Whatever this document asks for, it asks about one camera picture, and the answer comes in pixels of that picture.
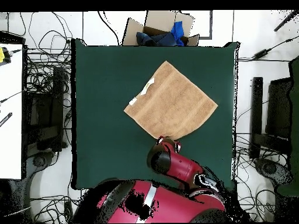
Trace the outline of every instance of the wire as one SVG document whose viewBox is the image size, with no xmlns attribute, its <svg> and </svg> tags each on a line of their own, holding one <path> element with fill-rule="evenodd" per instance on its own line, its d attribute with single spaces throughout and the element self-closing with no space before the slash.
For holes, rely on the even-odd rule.
<svg viewBox="0 0 299 224">
<path fill-rule="evenodd" d="M 10 214 L 8 214 L 8 215 L 6 215 L 6 216 L 4 216 L 4 217 L 12 216 L 12 215 L 21 213 L 21 212 L 23 212 L 23 211 L 27 211 L 27 210 L 30 209 L 30 208 L 31 208 L 31 206 L 29 206 L 29 207 L 27 207 L 27 208 L 25 208 L 25 209 L 21 209 L 20 211 L 17 211 L 17 212 L 14 212 L 14 213 L 10 213 Z"/>
<path fill-rule="evenodd" d="M 44 213 L 48 213 L 49 217 L 51 218 L 51 220 L 47 220 L 45 222 L 49 222 L 49 221 L 52 221 L 52 224 L 55 223 L 55 221 L 58 221 L 59 224 L 62 224 L 61 221 L 60 221 L 60 216 L 64 216 L 66 222 L 68 223 L 69 220 L 70 220 L 70 214 L 65 214 L 65 213 L 61 213 L 58 208 L 57 208 L 57 203 L 61 202 L 61 201 L 64 201 L 65 202 L 65 199 L 67 198 L 67 200 L 73 202 L 74 204 L 76 204 L 76 200 L 73 200 L 71 199 L 69 196 L 62 196 L 62 195 L 58 195 L 58 196 L 54 196 L 54 197 L 62 197 L 61 199 L 51 199 L 51 201 L 44 207 L 41 209 L 41 211 L 36 214 L 34 216 L 34 222 L 37 222 L 37 220 L 39 219 L 40 215 L 41 214 L 44 214 Z M 43 197 L 43 198 L 31 198 L 30 200 L 31 201 L 34 201 L 34 200 L 47 200 L 48 197 Z M 49 209 L 49 207 L 51 206 L 55 206 L 55 209 Z M 52 217 L 52 215 L 50 214 L 50 211 L 53 211 L 56 213 L 57 215 L 57 218 L 54 220 L 54 218 Z"/>
<path fill-rule="evenodd" d="M 25 26 L 25 23 L 24 23 L 23 16 L 22 16 L 21 12 L 20 12 L 20 17 L 21 17 L 21 20 L 22 20 L 23 26 L 24 26 L 24 33 L 23 34 L 12 33 L 12 32 L 9 31 L 9 29 L 7 31 L 3 31 L 3 32 L 9 33 L 9 34 L 12 34 L 12 35 L 17 35 L 17 36 L 24 36 L 26 34 L 26 26 Z"/>
<path fill-rule="evenodd" d="M 54 166 L 54 165 L 57 163 L 57 161 L 58 161 L 58 158 L 59 158 L 59 154 L 60 154 L 60 152 L 58 152 L 58 153 L 57 153 L 56 162 L 54 162 L 54 163 L 53 163 L 53 164 L 51 164 L 50 166 Z"/>
<path fill-rule="evenodd" d="M 239 62 L 251 62 L 251 61 L 268 61 L 268 62 L 291 62 L 291 60 L 281 60 L 281 59 L 253 59 L 253 58 L 240 58 Z"/>
<path fill-rule="evenodd" d="M 241 60 L 244 59 L 244 61 L 242 61 L 242 62 L 246 62 L 246 59 L 249 59 L 249 61 L 258 61 L 258 60 L 261 60 L 260 58 L 262 58 L 262 57 L 264 57 L 265 55 L 267 55 L 268 52 L 271 51 L 272 49 L 274 49 L 274 48 L 280 46 L 281 44 L 284 44 L 284 43 L 287 43 L 287 42 L 291 42 L 291 41 L 293 41 L 294 39 L 297 39 L 298 37 L 299 37 L 299 35 L 296 36 L 296 37 L 294 37 L 294 38 L 288 38 L 287 40 L 285 40 L 285 41 L 283 41 L 283 42 L 281 42 L 281 43 L 279 43 L 279 44 L 273 46 L 272 48 L 264 49 L 264 50 L 262 50 L 262 51 L 257 52 L 257 53 L 256 53 L 255 55 L 253 55 L 251 58 L 241 58 Z"/>
<path fill-rule="evenodd" d="M 244 151 L 249 150 L 249 149 L 247 149 L 247 148 L 241 148 L 240 150 L 242 150 L 242 151 L 244 152 Z M 243 159 L 244 162 L 241 162 L 241 163 L 240 163 L 240 162 L 239 162 L 239 158 Z M 247 161 L 247 160 L 245 160 L 241 155 L 239 155 L 238 158 L 237 158 L 236 169 L 239 168 L 241 164 L 248 163 L 249 165 L 251 165 L 252 162 L 253 162 L 253 159 L 251 159 L 250 161 Z M 251 191 L 250 187 L 249 187 L 249 186 L 247 185 L 247 183 L 246 183 L 247 181 L 243 181 L 243 179 L 241 179 L 238 175 L 236 175 L 236 178 L 238 178 L 238 179 L 240 179 L 240 180 L 242 181 L 242 183 L 238 183 L 238 184 L 245 184 L 245 185 L 247 186 L 248 190 L 249 190 L 249 193 L 250 193 L 250 196 L 249 196 L 249 197 L 241 198 L 239 195 L 238 195 L 238 197 L 241 198 L 241 199 L 239 199 L 239 204 L 240 204 L 240 205 L 251 206 L 250 208 L 244 209 L 245 211 L 250 211 L 250 210 L 256 208 L 257 213 L 249 212 L 249 214 L 254 214 L 254 215 L 256 215 L 256 217 L 255 217 L 255 219 L 254 219 L 253 221 L 256 221 L 258 216 L 261 218 L 261 220 L 266 221 L 266 220 L 265 220 L 265 215 L 263 214 L 263 213 L 266 212 L 266 210 L 269 211 L 269 212 L 270 212 L 271 214 L 273 214 L 273 215 L 275 214 L 275 208 L 274 208 L 274 205 L 271 205 L 271 204 L 269 204 L 268 202 L 266 203 L 266 205 L 264 205 L 264 204 L 262 204 L 262 203 L 258 200 L 258 195 L 259 195 L 261 192 L 263 192 L 263 191 L 270 191 L 270 190 L 268 190 L 268 189 L 261 190 L 261 191 L 259 191 L 259 192 L 255 195 L 255 197 L 253 197 L 253 195 L 252 195 L 252 191 Z M 251 204 L 247 199 L 252 199 L 253 203 Z M 245 200 L 246 202 L 248 202 L 248 204 L 242 204 L 241 201 L 243 201 L 243 200 Z"/>
<path fill-rule="evenodd" d="M 55 196 L 46 196 L 46 197 L 41 197 L 41 198 L 31 198 L 30 201 L 43 201 L 43 200 L 53 200 L 53 201 L 61 201 L 61 199 L 55 199 L 55 197 L 63 197 L 63 198 L 67 198 L 70 201 L 79 201 L 76 199 L 72 199 L 69 196 L 65 196 L 65 195 L 55 195 Z"/>
<path fill-rule="evenodd" d="M 276 195 L 276 193 L 274 191 L 271 191 L 271 190 L 268 190 L 268 189 L 263 189 L 263 190 L 260 190 L 256 195 L 255 195 L 255 204 L 256 204 L 256 210 L 258 212 L 258 215 L 259 217 L 263 220 L 263 222 L 266 222 L 266 220 L 264 218 L 262 218 L 262 216 L 260 215 L 260 212 L 259 212 L 259 207 L 258 207 L 258 196 L 260 193 L 264 192 L 264 191 L 268 191 L 270 193 L 273 193 L 274 195 Z"/>
<path fill-rule="evenodd" d="M 4 99 L 4 100 L 0 100 L 0 103 L 6 102 L 6 101 L 9 100 L 11 97 L 14 97 L 14 96 L 16 96 L 16 95 L 18 95 L 19 93 L 22 93 L 22 92 L 25 92 L 25 91 L 24 91 L 24 90 L 23 90 L 23 91 L 20 91 L 20 92 L 18 92 L 18 93 L 13 94 L 12 96 L 9 96 L 8 98 L 6 98 L 6 99 Z"/>
<path fill-rule="evenodd" d="M 117 40 L 117 45 L 119 46 L 119 38 L 116 35 L 116 33 L 113 31 L 113 29 L 104 21 L 104 19 L 101 17 L 100 12 L 98 11 L 98 15 L 100 16 L 100 19 L 102 20 L 103 23 L 105 23 L 105 25 L 112 31 L 112 33 L 114 33 L 116 40 Z"/>
<path fill-rule="evenodd" d="M 250 111 L 251 110 L 251 108 L 249 108 L 247 111 L 245 111 L 244 113 L 242 113 L 240 116 L 242 116 L 243 114 L 245 114 L 245 113 L 247 113 L 248 111 Z"/>
<path fill-rule="evenodd" d="M 288 39 L 285 40 L 284 42 L 281 42 L 281 43 L 279 43 L 278 45 L 273 46 L 272 48 L 270 48 L 270 50 L 274 49 L 275 47 L 280 46 L 280 45 L 283 44 L 283 43 L 291 42 L 291 41 L 293 41 L 294 39 L 296 39 L 296 38 L 298 38 L 298 37 L 299 37 L 299 35 L 296 36 L 296 37 L 294 37 L 294 38 L 288 38 Z"/>
<path fill-rule="evenodd" d="M 67 125 L 68 123 L 71 121 L 71 118 L 72 118 L 72 115 L 71 115 L 71 109 L 68 111 L 67 115 L 65 116 L 65 120 L 64 120 L 64 130 L 65 130 L 65 134 L 67 136 L 67 140 L 68 140 L 68 143 L 72 146 L 72 143 L 69 141 L 69 138 L 68 138 L 68 133 L 67 133 L 67 130 L 69 128 L 67 128 Z"/>
<path fill-rule="evenodd" d="M 70 178 L 69 183 L 68 183 L 68 197 L 69 198 L 70 198 L 70 196 L 69 196 L 69 186 L 71 185 L 71 181 L 72 181 L 72 172 L 71 172 L 71 178 Z"/>
<path fill-rule="evenodd" d="M 255 145 L 254 143 L 251 143 L 250 141 L 248 141 L 246 138 L 243 138 L 243 137 L 241 137 L 241 136 L 237 136 L 237 137 L 238 137 L 238 138 L 241 138 L 241 139 L 243 139 L 243 140 L 245 140 L 245 141 L 248 142 L 248 143 L 244 143 L 244 142 L 237 141 L 237 142 L 239 142 L 239 143 L 241 143 L 241 144 L 252 145 L 252 146 L 255 146 L 255 147 L 259 148 L 259 149 L 262 150 L 262 151 L 267 150 L 267 151 L 273 151 L 273 152 L 276 152 L 277 154 L 279 154 L 279 155 L 281 155 L 282 157 L 284 157 L 285 160 L 287 160 L 287 158 L 286 158 L 283 154 L 278 153 L 278 152 L 277 152 L 276 150 L 274 150 L 274 149 L 270 149 L 270 148 L 267 148 L 267 149 L 265 149 L 265 148 L 260 148 L 260 147 L 258 147 L 257 145 Z"/>
</svg>

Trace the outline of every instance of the black border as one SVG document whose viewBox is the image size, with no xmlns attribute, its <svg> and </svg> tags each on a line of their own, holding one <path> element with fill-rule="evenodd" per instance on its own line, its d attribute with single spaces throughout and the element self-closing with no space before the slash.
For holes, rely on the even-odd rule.
<svg viewBox="0 0 299 224">
<path fill-rule="evenodd" d="M 71 188 L 77 184 L 77 113 L 76 113 L 76 39 L 71 39 L 71 112 L 72 112 L 72 181 Z"/>
<path fill-rule="evenodd" d="M 2 44 L 21 44 L 22 45 L 22 91 L 26 90 L 27 87 L 27 45 L 25 45 L 25 38 L 19 37 L 16 35 L 12 35 L 6 33 L 5 31 L 0 31 L 0 43 Z M 21 179 L 23 180 L 26 178 L 26 162 L 27 162 L 27 120 L 28 120 L 28 111 L 26 108 L 26 92 L 22 92 L 22 123 L 21 123 Z M 16 180 L 14 178 L 0 178 L 0 181 L 7 181 L 7 180 Z"/>
<path fill-rule="evenodd" d="M 71 101 L 72 101 L 72 180 L 71 187 L 74 190 L 80 190 L 76 188 L 77 184 L 77 114 L 76 114 L 76 40 L 81 40 L 79 38 L 72 38 L 71 40 Z M 96 45 L 85 45 L 84 41 L 81 40 L 84 46 L 96 46 Z M 235 48 L 235 64 L 234 64 L 234 76 L 235 76 L 235 85 L 234 85 L 234 115 L 233 115 L 233 125 L 232 125 L 232 154 L 236 154 L 236 140 L 237 140 L 237 95 L 238 95 L 238 56 L 240 42 L 228 42 L 223 47 L 214 47 L 214 48 L 226 48 L 230 44 L 236 43 L 237 47 Z M 233 165 L 232 165 L 232 178 L 231 181 L 233 186 L 230 187 L 232 192 L 237 195 L 237 181 L 235 180 L 235 166 L 236 166 L 236 156 L 233 156 Z"/>
</svg>

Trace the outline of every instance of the cloth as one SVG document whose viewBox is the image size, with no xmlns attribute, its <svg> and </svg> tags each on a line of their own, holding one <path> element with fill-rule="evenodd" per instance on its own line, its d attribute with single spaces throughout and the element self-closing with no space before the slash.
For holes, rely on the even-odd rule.
<svg viewBox="0 0 299 224">
<path fill-rule="evenodd" d="M 177 140 L 198 129 L 217 104 L 165 61 L 124 109 L 152 137 Z"/>
<path fill-rule="evenodd" d="M 183 41 L 180 39 L 181 37 L 184 36 L 184 30 L 183 30 L 183 22 L 175 22 L 173 25 L 173 28 L 171 30 L 171 33 L 176 40 L 176 43 L 178 46 L 184 46 Z"/>
<path fill-rule="evenodd" d="M 171 32 L 149 36 L 145 33 L 136 33 L 137 43 L 139 46 L 176 46 L 176 40 Z"/>
</svg>

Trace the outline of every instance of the black device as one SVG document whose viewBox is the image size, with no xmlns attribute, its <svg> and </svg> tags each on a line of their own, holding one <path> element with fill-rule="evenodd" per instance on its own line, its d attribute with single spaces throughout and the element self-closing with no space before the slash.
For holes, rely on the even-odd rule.
<svg viewBox="0 0 299 224">
<path fill-rule="evenodd" d="M 11 116 L 12 116 L 12 113 L 9 113 L 3 120 L 1 120 L 0 127 L 3 126 L 4 123 L 7 122 Z"/>
<path fill-rule="evenodd" d="M 51 93 L 28 93 L 27 102 L 32 114 L 28 125 L 28 144 L 37 143 L 37 149 L 51 148 L 62 151 L 64 82 L 67 73 L 63 68 L 53 69 Z"/>
<path fill-rule="evenodd" d="M 271 180 L 274 187 L 288 184 L 292 181 L 292 174 L 287 168 L 269 159 L 254 159 L 256 171 Z"/>
<path fill-rule="evenodd" d="M 290 78 L 271 82 L 269 86 L 266 133 L 262 134 L 263 78 L 253 78 L 251 135 L 249 140 L 250 159 L 259 157 L 261 146 L 286 154 L 287 156 L 290 154 L 291 144 L 287 139 L 290 133 L 291 105 L 288 96 L 290 89 Z"/>
<path fill-rule="evenodd" d="M 0 66 L 11 63 L 12 53 L 6 47 L 0 47 Z"/>
<path fill-rule="evenodd" d="M 299 15 L 299 10 L 292 11 L 275 29 L 274 31 L 277 32 L 282 26 L 284 26 L 287 22 L 294 19 L 297 15 Z"/>
<path fill-rule="evenodd" d="M 290 134 L 291 104 L 288 94 L 291 87 L 291 78 L 273 80 L 269 85 L 269 102 L 265 129 L 269 135 L 288 138 Z"/>
</svg>

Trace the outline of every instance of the brown towel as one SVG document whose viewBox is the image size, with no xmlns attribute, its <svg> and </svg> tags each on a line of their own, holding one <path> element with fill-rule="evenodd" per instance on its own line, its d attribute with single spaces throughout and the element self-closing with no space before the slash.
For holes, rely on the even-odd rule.
<svg viewBox="0 0 299 224">
<path fill-rule="evenodd" d="M 124 112 L 156 139 L 162 135 L 177 140 L 195 131 L 217 108 L 215 102 L 167 61 L 145 88 Z"/>
</svg>

